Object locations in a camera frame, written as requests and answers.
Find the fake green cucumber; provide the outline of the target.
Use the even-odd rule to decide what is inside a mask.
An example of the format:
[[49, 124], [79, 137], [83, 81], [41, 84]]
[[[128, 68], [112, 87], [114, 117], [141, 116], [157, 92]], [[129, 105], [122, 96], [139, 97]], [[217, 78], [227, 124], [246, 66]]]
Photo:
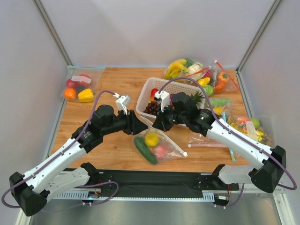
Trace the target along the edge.
[[144, 139], [142, 137], [135, 137], [134, 138], [135, 147], [138, 149], [140, 154], [151, 164], [156, 165], [158, 163], [154, 154], [150, 151], [148, 146], [146, 145]]

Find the fake yellow apple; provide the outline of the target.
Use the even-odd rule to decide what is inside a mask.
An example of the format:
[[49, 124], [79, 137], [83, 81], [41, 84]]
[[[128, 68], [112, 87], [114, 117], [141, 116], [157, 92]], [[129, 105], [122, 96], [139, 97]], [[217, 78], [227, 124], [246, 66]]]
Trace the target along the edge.
[[148, 147], [154, 148], [159, 145], [160, 138], [159, 138], [158, 134], [151, 132], [145, 136], [144, 141]]

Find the polka dot zip bag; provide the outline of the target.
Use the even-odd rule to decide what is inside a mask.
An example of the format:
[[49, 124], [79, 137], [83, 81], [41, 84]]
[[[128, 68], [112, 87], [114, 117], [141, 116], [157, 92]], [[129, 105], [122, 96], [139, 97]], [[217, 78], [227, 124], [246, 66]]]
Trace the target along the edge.
[[163, 131], [153, 128], [153, 123], [149, 119], [142, 116], [140, 120], [148, 126], [148, 129], [135, 135], [132, 145], [147, 162], [157, 165], [164, 161], [188, 157], [188, 153]]

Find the fake pink peach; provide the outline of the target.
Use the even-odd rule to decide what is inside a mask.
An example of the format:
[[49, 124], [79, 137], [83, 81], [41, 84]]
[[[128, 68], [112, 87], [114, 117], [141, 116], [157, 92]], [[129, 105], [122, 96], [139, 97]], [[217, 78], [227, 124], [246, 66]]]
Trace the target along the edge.
[[166, 157], [168, 148], [164, 145], [159, 145], [154, 149], [154, 155], [158, 160], [162, 160]]

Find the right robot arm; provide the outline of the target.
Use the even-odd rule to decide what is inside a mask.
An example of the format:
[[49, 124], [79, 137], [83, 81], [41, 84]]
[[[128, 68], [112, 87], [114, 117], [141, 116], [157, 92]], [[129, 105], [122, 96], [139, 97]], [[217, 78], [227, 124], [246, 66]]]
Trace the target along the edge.
[[198, 109], [192, 98], [180, 92], [170, 98], [165, 91], [157, 92], [154, 99], [160, 101], [160, 111], [153, 127], [169, 131], [174, 125], [184, 124], [194, 133], [214, 139], [240, 154], [249, 166], [217, 167], [218, 178], [225, 184], [252, 183], [261, 191], [273, 193], [284, 171], [286, 151], [251, 139], [234, 129], [209, 109]]

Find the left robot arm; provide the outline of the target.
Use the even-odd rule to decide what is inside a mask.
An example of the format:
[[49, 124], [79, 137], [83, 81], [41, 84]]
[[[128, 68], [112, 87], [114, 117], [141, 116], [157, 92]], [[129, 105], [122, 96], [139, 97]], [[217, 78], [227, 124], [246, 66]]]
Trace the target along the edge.
[[94, 182], [97, 170], [91, 163], [83, 164], [72, 174], [59, 176], [59, 173], [100, 145], [105, 135], [119, 131], [136, 135], [146, 129], [148, 126], [133, 110], [115, 115], [110, 105], [99, 106], [53, 155], [24, 174], [15, 172], [9, 177], [9, 191], [17, 207], [30, 217], [60, 193]]

